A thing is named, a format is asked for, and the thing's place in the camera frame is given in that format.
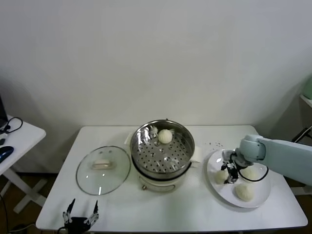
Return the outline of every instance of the robotic hand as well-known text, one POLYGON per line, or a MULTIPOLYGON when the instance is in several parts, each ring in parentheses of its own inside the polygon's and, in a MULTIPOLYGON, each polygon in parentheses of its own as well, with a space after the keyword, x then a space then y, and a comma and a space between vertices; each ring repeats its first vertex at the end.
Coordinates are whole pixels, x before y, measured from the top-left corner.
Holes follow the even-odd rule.
POLYGON ((67 229, 68 234, 82 234, 88 231, 93 226, 93 224, 98 220, 98 201, 96 202, 93 213, 89 216, 89 218, 71 217, 70 213, 73 209, 75 200, 76 199, 74 199, 72 203, 68 206, 67 211, 63 212, 64 227, 62 228, 67 229))
POLYGON ((246 135, 239 148, 223 151, 222 157, 221 169, 227 169, 229 172, 225 183, 235 183, 239 170, 257 162, 266 165, 272 171, 312 186, 311 146, 246 135))

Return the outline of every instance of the black cable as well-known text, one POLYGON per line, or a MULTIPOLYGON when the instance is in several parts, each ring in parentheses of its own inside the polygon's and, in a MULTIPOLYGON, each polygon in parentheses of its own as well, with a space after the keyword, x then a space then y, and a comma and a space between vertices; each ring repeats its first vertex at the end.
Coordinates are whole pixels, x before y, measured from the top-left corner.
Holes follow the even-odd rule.
POLYGON ((240 170, 238 171, 238 173, 239 173, 239 175, 240 175, 242 178, 244 178, 245 180, 248 180, 248 181, 250 181, 250 182, 259 182, 259 181, 263 180, 263 179, 267 176, 267 174, 269 173, 269 168, 267 167, 267 171, 265 172, 264 176, 262 176, 260 179, 256 179, 256 180, 247 179, 245 176, 243 176, 243 175, 240 173, 240 170))
POLYGON ((60 232, 62 229, 66 229, 66 228, 65 228, 65 227, 60 227, 60 228, 58 229, 58 234, 59 234, 59 232, 60 232))
POLYGON ((7 210, 6 210, 6 206, 5 206, 5 203, 4 203, 4 200, 3 200, 3 197, 1 196, 1 194, 0 194, 0 197, 1 197, 1 201, 3 202, 4 211, 5 211, 6 233, 9 233, 8 212, 7 212, 7 210))
MULTIPOLYGON (((231 154, 230 155, 230 160, 233 162, 233 160, 232 160, 232 156, 233 156, 234 154, 231 154)), ((241 174, 241 172, 240 172, 240 170, 237 170, 238 171, 238 174, 242 177, 242 178, 244 178, 245 180, 248 180, 248 181, 250 181, 250 182, 259 182, 259 181, 261 181, 261 180, 263 180, 266 176, 267 176, 267 174, 269 173, 269 168, 267 167, 267 171, 265 172, 265 174, 264 174, 264 176, 262 176, 260 179, 256 179, 256 180, 253 180, 253 179, 248 179, 248 178, 246 178, 245 176, 243 176, 242 174, 241 174)))
POLYGON ((6 123, 6 126, 4 127, 4 132, 7 133, 7 134, 15 132, 15 131, 17 131, 18 129, 20 129, 23 126, 23 123, 24 123, 23 120, 21 118, 19 118, 19 117, 10 118, 10 120, 6 123), (16 128, 16 129, 12 130, 12 131, 8 131, 11 128, 11 126, 9 124, 14 119, 18 119, 20 121, 20 126, 18 128, 16 128))

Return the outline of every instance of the white table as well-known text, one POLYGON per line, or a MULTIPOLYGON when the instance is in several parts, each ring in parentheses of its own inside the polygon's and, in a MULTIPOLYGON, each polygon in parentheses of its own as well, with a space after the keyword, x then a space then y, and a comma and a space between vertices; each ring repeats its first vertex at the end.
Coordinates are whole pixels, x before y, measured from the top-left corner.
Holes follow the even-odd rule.
MULTIPOLYGON (((15 119, 10 122, 10 126, 10 130, 14 130, 20 126, 20 121, 15 119)), ((3 145, 12 146, 14 151, 8 158, 0 163, 0 175, 3 174, 9 180, 0 194, 3 196, 11 183, 15 184, 26 193, 26 196, 14 208, 16 213, 19 213, 30 201, 34 201, 40 206, 44 205, 46 198, 37 192, 45 185, 46 181, 42 179, 34 188, 30 188, 12 169, 10 169, 10 167, 41 141, 45 135, 46 133, 43 129, 24 122, 19 130, 8 135, 5 144, 3 145)))
MULTIPOLYGON (((256 134, 252 126, 190 126, 195 143, 208 157, 219 149, 237 147, 246 134, 256 134)), ((208 185, 202 163, 190 168, 181 187, 172 193, 141 190, 136 171, 115 191, 91 196, 76 184, 76 169, 90 151, 104 145, 124 145, 136 127, 83 127, 50 191, 37 219, 39 229, 57 230, 63 226, 62 212, 73 198, 72 216, 89 216, 98 200, 99 220, 92 232, 216 232, 291 228, 308 221, 284 177, 269 172, 272 190, 268 200, 257 209, 235 207, 208 185)))

